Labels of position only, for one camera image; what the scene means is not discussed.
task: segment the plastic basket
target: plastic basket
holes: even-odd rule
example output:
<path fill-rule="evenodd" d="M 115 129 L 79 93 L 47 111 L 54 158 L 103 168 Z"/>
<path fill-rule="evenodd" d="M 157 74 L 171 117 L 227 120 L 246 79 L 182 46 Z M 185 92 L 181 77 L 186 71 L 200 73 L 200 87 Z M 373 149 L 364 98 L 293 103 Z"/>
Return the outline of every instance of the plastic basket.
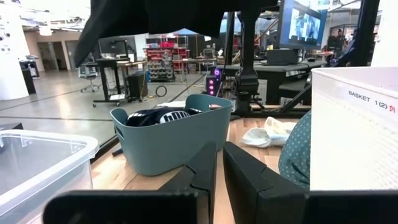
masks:
<path fill-rule="evenodd" d="M 219 108 L 210 110 L 210 105 Z M 226 141 L 232 102 L 208 95 L 190 95 L 186 108 L 202 111 L 187 118 L 146 127 L 129 127 L 127 113 L 116 108 L 111 116 L 128 163 L 138 174 L 159 175 L 183 165 L 208 141 L 221 149 Z"/>
<path fill-rule="evenodd" d="M 397 189 L 398 68 L 312 72 L 310 189 Z"/>

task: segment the office chair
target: office chair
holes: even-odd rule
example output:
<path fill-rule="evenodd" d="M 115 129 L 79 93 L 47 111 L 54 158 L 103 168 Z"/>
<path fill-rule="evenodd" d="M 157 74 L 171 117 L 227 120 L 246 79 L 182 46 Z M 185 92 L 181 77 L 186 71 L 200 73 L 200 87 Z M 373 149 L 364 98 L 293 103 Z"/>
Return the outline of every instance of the office chair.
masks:
<path fill-rule="evenodd" d="M 80 66 L 78 68 L 78 76 L 79 78 L 84 78 L 85 80 L 89 80 L 90 84 L 80 90 L 80 93 L 83 93 L 84 91 L 87 91 L 87 89 L 91 89 L 91 91 L 94 93 L 95 88 L 96 90 L 100 89 L 99 85 L 93 84 L 93 80 L 96 79 L 98 76 L 98 72 L 96 71 L 95 67 L 86 67 L 84 65 Z"/>

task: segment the clear plastic container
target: clear plastic container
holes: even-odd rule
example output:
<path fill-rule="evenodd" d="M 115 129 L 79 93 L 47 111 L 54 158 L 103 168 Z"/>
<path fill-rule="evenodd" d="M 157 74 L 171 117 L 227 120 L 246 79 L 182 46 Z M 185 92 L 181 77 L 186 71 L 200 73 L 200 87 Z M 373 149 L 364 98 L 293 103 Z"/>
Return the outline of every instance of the clear plastic container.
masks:
<path fill-rule="evenodd" d="M 69 190 L 92 189 L 95 138 L 0 131 L 0 223 L 42 223 L 45 204 Z"/>

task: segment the monitor arm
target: monitor arm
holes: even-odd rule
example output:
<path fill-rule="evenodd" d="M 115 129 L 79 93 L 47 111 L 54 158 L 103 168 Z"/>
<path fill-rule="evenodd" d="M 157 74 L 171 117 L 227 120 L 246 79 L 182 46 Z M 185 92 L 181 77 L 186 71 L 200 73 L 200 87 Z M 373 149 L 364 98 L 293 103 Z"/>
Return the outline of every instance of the monitor arm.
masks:
<path fill-rule="evenodd" d="M 233 93 L 238 97 L 237 111 L 250 110 L 251 96 L 256 95 L 259 80 L 254 70 L 254 33 L 260 8 L 242 10 L 238 16 L 242 24 L 241 69 L 235 74 Z"/>

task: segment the basket label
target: basket label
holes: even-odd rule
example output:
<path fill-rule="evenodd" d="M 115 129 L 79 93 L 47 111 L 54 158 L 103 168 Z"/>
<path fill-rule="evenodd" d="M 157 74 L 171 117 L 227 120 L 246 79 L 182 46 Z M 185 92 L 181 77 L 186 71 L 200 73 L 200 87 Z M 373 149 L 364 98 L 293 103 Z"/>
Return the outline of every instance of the basket label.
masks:
<path fill-rule="evenodd" d="M 315 92 L 323 92 L 337 100 L 345 100 L 387 119 L 398 120 L 398 100 L 387 95 L 329 78 L 314 77 Z"/>
<path fill-rule="evenodd" d="M 348 94 L 350 94 L 351 96 L 355 96 L 355 97 L 357 97 L 358 99 L 367 101 L 367 102 L 369 102 L 369 100 L 370 100 L 370 97 L 364 96 L 364 95 L 360 95 L 360 94 L 358 94 L 358 93 L 356 93 L 356 92 L 353 92 L 353 91 L 350 91 L 350 90 L 348 90 Z"/>
<path fill-rule="evenodd" d="M 396 113 L 396 107 L 393 104 L 385 103 L 385 101 L 381 100 L 381 98 L 379 96 L 377 96 L 376 94 L 374 94 L 372 98 L 370 96 L 366 96 L 364 94 L 360 94 L 358 92 L 351 91 L 351 90 L 348 90 L 348 94 L 350 96 L 357 98 L 360 101 L 364 101 L 364 102 L 368 102 L 368 103 L 372 104 L 374 107 L 379 108 L 383 112 L 387 111 L 389 113 Z"/>

